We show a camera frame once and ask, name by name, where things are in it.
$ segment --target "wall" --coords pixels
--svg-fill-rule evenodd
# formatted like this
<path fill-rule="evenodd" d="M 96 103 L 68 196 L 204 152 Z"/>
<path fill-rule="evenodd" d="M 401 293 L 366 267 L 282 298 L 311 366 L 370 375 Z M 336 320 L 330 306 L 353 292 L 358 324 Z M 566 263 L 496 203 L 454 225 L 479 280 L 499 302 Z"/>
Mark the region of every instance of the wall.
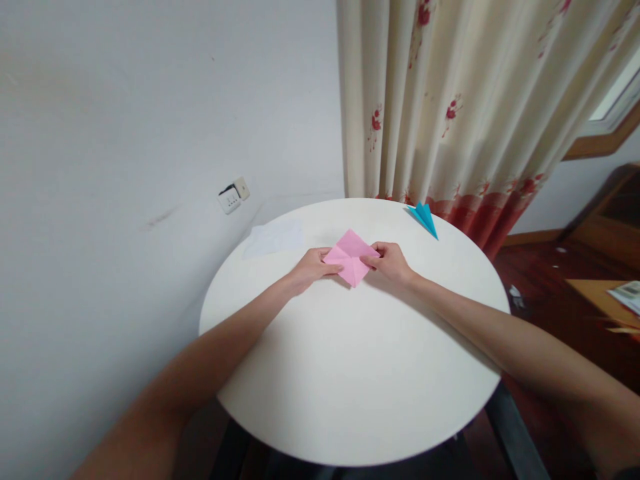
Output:
<path fill-rule="evenodd" d="M 616 167 L 638 160 L 640 129 L 636 129 L 613 155 L 561 162 L 510 234 L 566 227 Z"/>
<path fill-rule="evenodd" d="M 344 195 L 334 2 L 111 4 L 0 4 L 2 478 L 68 476 L 256 214 Z"/>

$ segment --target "white paper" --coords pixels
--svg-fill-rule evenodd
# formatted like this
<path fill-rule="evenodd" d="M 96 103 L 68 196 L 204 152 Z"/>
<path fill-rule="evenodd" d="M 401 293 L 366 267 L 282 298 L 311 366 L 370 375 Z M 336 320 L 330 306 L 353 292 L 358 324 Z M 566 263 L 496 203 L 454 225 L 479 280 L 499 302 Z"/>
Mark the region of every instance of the white paper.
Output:
<path fill-rule="evenodd" d="M 252 228 L 242 258 L 262 257 L 283 250 L 301 249 L 304 246 L 302 220 L 280 220 Z"/>
<path fill-rule="evenodd" d="M 640 315 L 640 303 L 636 303 L 634 300 L 629 300 L 628 298 L 623 297 L 616 292 L 616 290 L 607 290 L 607 292 L 609 292 L 613 298 L 618 300 L 618 302 L 632 310 L 636 315 Z"/>

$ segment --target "hand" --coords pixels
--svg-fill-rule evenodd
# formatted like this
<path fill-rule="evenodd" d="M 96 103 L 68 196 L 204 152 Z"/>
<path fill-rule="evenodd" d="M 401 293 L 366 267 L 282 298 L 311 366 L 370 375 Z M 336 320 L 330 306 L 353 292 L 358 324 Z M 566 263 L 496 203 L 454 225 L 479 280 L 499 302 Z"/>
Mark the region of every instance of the hand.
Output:
<path fill-rule="evenodd" d="M 285 276 L 291 280 L 295 295 L 300 295 L 313 282 L 325 275 L 335 275 L 342 271 L 342 265 L 327 265 L 322 262 L 322 259 L 330 250 L 330 248 L 308 250 L 293 270 Z"/>
<path fill-rule="evenodd" d="M 374 270 L 380 270 L 392 282 L 406 285 L 415 275 L 397 243 L 376 242 L 372 248 L 380 254 L 380 258 L 364 255 L 360 261 Z"/>

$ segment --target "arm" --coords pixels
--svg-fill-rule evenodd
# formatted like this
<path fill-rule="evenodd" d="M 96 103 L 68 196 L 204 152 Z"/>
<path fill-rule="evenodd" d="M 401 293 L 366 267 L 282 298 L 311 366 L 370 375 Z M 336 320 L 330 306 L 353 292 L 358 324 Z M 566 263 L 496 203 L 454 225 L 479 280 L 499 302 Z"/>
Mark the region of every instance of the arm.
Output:
<path fill-rule="evenodd" d="M 311 249 L 252 302 L 192 342 L 151 382 L 72 479 L 166 479 L 184 426 L 211 400 L 294 296 L 341 270 Z"/>
<path fill-rule="evenodd" d="M 640 397 L 544 330 L 422 278 L 400 247 L 374 243 L 362 262 L 424 300 L 502 370 L 554 403 L 575 424 L 607 478 L 640 465 Z"/>

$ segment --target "wall socket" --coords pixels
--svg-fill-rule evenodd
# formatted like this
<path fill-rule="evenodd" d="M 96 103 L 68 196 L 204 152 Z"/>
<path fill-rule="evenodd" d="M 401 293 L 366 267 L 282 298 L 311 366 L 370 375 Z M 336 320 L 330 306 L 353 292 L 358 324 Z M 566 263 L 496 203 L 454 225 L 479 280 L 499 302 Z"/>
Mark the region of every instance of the wall socket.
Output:
<path fill-rule="evenodd" d="M 242 200 L 249 198 L 251 192 L 249 192 L 249 187 L 247 186 L 247 182 L 245 182 L 244 177 L 238 178 L 238 180 L 233 182 L 233 184 L 235 185 L 235 189 L 238 190 L 238 194 L 240 194 L 240 198 L 242 198 Z"/>
<path fill-rule="evenodd" d="M 226 190 L 218 194 L 218 202 L 220 202 L 222 211 L 227 215 L 242 204 L 238 190 L 236 190 L 233 185 L 230 185 Z"/>

